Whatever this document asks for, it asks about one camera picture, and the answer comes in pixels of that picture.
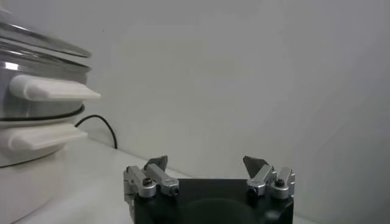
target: stainless steel pot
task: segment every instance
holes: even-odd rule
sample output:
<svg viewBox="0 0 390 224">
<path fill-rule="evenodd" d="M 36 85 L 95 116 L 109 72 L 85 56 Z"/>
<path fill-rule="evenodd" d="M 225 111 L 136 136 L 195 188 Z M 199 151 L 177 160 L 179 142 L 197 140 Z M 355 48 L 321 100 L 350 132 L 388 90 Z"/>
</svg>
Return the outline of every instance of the stainless steel pot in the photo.
<svg viewBox="0 0 390 224">
<path fill-rule="evenodd" d="M 86 50 L 42 34 L 0 12 L 0 121 L 69 117 L 82 111 L 84 99 L 99 97 L 85 86 L 89 67 L 6 43 L 1 38 L 64 54 L 90 56 Z"/>
</svg>

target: metal bracket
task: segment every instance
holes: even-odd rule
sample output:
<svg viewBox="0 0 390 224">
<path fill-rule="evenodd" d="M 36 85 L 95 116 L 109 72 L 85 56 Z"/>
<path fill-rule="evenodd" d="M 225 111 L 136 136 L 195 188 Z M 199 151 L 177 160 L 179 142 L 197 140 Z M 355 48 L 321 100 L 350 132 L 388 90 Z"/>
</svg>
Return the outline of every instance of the metal bracket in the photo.
<svg viewBox="0 0 390 224">
<path fill-rule="evenodd" d="M 294 197 L 295 174 L 288 167 L 283 167 L 276 180 L 271 183 L 271 195 L 277 199 L 287 199 Z"/>
<path fill-rule="evenodd" d="M 138 166 L 129 166 L 123 172 L 125 195 L 137 194 L 143 198 L 151 198 L 156 194 L 156 183 L 145 176 Z"/>
<path fill-rule="evenodd" d="M 162 194 L 168 196 L 176 196 L 179 194 L 179 180 L 168 176 L 156 164 L 147 165 L 144 172 L 146 176 L 160 185 Z"/>
<path fill-rule="evenodd" d="M 251 179 L 246 181 L 248 185 L 248 194 L 251 197 L 264 195 L 268 183 L 273 182 L 276 178 L 276 171 L 270 165 L 263 165 L 260 171 Z"/>
</svg>

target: white plastic base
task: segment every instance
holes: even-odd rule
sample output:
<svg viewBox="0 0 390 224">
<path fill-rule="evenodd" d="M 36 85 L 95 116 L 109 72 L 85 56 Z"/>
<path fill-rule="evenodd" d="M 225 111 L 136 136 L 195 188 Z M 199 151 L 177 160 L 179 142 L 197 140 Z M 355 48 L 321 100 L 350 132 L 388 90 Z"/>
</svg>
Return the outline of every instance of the white plastic base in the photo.
<svg viewBox="0 0 390 224">
<path fill-rule="evenodd" d="M 63 150 L 0 168 L 0 223 L 15 222 L 45 204 L 58 191 L 64 170 Z"/>
</svg>

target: pot lid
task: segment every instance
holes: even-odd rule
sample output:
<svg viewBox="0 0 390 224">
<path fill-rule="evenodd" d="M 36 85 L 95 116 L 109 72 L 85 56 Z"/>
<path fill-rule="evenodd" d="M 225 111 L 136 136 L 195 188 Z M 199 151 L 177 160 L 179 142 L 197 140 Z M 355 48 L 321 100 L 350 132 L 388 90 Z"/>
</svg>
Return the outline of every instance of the pot lid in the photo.
<svg viewBox="0 0 390 224">
<path fill-rule="evenodd" d="M 86 73 L 89 67 L 64 58 L 0 41 L 0 69 L 39 73 L 42 69 Z"/>
<path fill-rule="evenodd" d="M 18 21 L 11 14 L 2 11 L 0 11 L 0 38 L 78 57 L 91 57 L 91 53 L 88 51 L 57 38 L 50 37 Z"/>
</svg>

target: white wall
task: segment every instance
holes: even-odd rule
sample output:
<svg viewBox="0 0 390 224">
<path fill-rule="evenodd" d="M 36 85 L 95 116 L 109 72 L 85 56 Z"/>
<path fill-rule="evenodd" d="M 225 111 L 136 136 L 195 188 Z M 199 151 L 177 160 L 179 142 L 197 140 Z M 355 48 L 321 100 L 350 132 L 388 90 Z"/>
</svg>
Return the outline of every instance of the white wall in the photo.
<svg viewBox="0 0 390 224">
<path fill-rule="evenodd" d="M 119 146 L 194 176 L 247 178 L 244 155 L 292 167 L 296 212 L 388 223 L 387 0 L 5 0 L 92 51 L 87 113 Z M 90 122 L 90 133 L 110 142 Z"/>
</svg>

